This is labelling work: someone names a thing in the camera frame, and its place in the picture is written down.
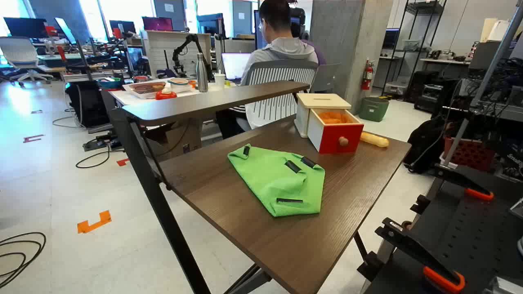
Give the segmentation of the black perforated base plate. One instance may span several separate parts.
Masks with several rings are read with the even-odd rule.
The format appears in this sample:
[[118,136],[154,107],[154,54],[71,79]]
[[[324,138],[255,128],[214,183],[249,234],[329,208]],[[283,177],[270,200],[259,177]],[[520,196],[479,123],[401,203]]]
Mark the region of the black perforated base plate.
[[[461,294],[523,294],[523,219],[520,203],[523,185],[486,172],[458,167],[458,172],[496,193],[492,201],[463,198],[456,206],[435,205],[417,214],[412,226],[402,226],[432,250],[448,268],[466,278]],[[443,183],[453,196],[461,187]],[[370,281],[368,294],[442,294],[424,280],[422,265],[383,240],[388,254]]]

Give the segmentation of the green storage bin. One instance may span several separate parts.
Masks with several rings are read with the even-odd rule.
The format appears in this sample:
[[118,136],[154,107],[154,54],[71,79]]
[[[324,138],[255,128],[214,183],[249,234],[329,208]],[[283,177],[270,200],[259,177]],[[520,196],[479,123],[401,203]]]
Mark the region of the green storage bin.
[[366,97],[360,103],[358,116],[368,121],[383,121],[389,108],[386,98]]

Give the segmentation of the black orange clamp far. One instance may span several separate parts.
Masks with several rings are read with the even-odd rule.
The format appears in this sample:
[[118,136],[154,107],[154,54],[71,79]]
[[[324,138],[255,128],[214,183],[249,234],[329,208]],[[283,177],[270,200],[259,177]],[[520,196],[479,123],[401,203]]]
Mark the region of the black orange clamp far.
[[[474,182],[468,175],[463,175],[456,169],[448,169],[442,165],[434,167],[434,173],[437,177],[434,187],[429,195],[419,195],[411,209],[417,214],[424,214],[432,203],[435,205],[448,205],[450,208],[456,206],[463,198],[474,198],[479,201],[492,201],[496,193],[484,188],[479,182]],[[443,183],[453,183],[463,188],[460,196],[453,196],[450,191],[443,190]]]

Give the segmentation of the green folded cloth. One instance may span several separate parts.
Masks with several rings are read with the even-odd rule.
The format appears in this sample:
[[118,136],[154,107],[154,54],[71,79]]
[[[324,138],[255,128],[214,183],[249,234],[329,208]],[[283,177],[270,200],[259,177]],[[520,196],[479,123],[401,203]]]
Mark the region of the green folded cloth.
[[327,172],[306,156],[246,144],[228,160],[272,218],[322,211]]

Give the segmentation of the wooden box with red drawer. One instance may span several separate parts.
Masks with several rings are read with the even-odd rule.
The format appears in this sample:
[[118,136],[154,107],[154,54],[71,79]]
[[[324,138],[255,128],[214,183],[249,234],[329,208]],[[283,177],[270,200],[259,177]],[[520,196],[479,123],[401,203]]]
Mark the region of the wooden box with red drawer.
[[363,133],[363,123],[337,93],[299,93],[295,126],[319,154],[355,154]]

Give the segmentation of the black orange clamp near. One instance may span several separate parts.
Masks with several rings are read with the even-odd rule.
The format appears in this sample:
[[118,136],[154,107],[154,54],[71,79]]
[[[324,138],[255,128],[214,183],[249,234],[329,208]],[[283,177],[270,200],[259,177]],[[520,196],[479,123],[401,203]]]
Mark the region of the black orange clamp near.
[[[376,234],[398,250],[417,260],[422,265],[424,280],[442,294],[461,294],[465,291],[466,278],[460,271],[448,268],[420,240],[417,240],[411,232],[404,231],[399,222],[386,218],[376,229]],[[366,250],[360,234],[355,234],[355,242],[363,258],[363,263],[358,267],[358,273],[368,281],[373,281],[383,270],[384,263],[375,252]]]

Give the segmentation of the white mesh office chair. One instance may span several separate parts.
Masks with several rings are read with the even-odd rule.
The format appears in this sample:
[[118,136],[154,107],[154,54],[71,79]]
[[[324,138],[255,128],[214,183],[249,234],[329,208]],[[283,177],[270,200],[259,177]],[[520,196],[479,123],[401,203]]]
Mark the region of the white mesh office chair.
[[[317,64],[309,61],[268,61],[254,64],[247,72],[249,85],[260,85],[270,90],[280,82],[304,84],[309,90],[317,75]],[[295,116],[298,111],[296,98],[291,92],[275,92],[272,97],[257,100],[246,107],[250,129]]]

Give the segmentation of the red crate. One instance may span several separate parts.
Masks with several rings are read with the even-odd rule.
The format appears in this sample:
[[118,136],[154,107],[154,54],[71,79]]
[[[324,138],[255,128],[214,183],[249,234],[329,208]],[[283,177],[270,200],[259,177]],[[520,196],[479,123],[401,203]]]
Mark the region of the red crate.
[[494,156],[496,152],[483,141],[461,139],[453,152],[451,162],[481,172],[489,172],[494,167]]

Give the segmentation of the dark wooden table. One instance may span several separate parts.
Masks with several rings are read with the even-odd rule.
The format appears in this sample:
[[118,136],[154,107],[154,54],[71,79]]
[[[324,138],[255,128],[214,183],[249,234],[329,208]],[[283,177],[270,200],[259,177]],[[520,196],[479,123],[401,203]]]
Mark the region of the dark wooden table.
[[349,154],[327,154],[291,120],[201,147],[165,162],[144,151],[144,131],[208,116],[239,103],[298,93],[298,82],[270,82],[185,98],[118,107],[103,95],[131,167],[195,294],[210,294],[174,211],[172,190],[252,260],[231,286],[249,293],[273,280],[293,294],[316,294],[398,172],[409,146],[386,149],[353,138]]

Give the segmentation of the black orange clamp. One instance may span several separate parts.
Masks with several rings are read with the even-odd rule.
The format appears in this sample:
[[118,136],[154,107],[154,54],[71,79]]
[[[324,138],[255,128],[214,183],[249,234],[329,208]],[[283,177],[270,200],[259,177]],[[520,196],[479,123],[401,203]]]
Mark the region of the black orange clamp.
[[[417,260],[422,265],[424,280],[442,294],[461,294],[465,291],[466,278],[460,271],[448,268],[420,240],[417,240],[411,232],[404,231],[399,222],[386,218],[376,229],[376,234],[398,250]],[[373,281],[383,270],[384,263],[375,252],[366,250],[360,234],[355,234],[355,242],[363,258],[363,263],[358,267],[358,273],[368,281]]]
[[[419,195],[411,209],[417,214],[424,214],[432,203],[435,205],[448,205],[450,208],[456,206],[463,198],[474,198],[479,201],[492,201],[496,193],[484,188],[479,182],[474,182],[468,175],[463,175],[456,169],[448,169],[442,165],[434,167],[434,173],[437,177],[434,187],[429,195]],[[460,196],[453,196],[450,191],[443,190],[443,183],[453,183],[463,188]]]

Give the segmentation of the metal water bottle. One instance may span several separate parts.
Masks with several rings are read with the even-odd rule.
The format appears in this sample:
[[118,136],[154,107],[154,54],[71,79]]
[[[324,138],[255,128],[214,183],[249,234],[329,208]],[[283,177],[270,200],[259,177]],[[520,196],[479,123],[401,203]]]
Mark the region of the metal water bottle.
[[208,92],[208,71],[201,53],[198,53],[198,90],[201,93]]

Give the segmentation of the red fire extinguisher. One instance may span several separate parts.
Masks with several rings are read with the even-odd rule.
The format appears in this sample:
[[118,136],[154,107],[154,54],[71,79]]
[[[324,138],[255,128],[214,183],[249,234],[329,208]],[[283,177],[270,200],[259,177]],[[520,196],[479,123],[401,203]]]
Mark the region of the red fire extinguisher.
[[362,79],[362,92],[371,90],[373,77],[375,77],[375,64],[371,61],[366,61],[363,79]]

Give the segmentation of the seated person in grey hoodie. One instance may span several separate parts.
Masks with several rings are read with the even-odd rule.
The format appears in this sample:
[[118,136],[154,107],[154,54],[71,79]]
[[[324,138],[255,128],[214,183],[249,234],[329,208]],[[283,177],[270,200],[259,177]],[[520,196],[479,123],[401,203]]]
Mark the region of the seated person in grey hoodie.
[[[311,62],[319,64],[316,49],[293,36],[291,31],[291,7],[288,0],[265,0],[259,10],[262,33],[267,46],[250,54],[241,85],[249,84],[249,72],[260,62]],[[242,134],[244,129],[239,120],[246,120],[246,107],[232,107],[216,113],[216,123],[224,139]]]

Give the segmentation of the yellow oblong toy object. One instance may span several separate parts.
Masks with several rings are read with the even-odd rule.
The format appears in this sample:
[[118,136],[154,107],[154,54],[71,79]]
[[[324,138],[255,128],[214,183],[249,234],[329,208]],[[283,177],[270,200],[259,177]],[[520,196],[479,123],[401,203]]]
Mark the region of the yellow oblong toy object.
[[380,149],[388,149],[389,147],[389,141],[386,138],[371,134],[371,133],[362,133],[360,138],[362,142],[380,147]]

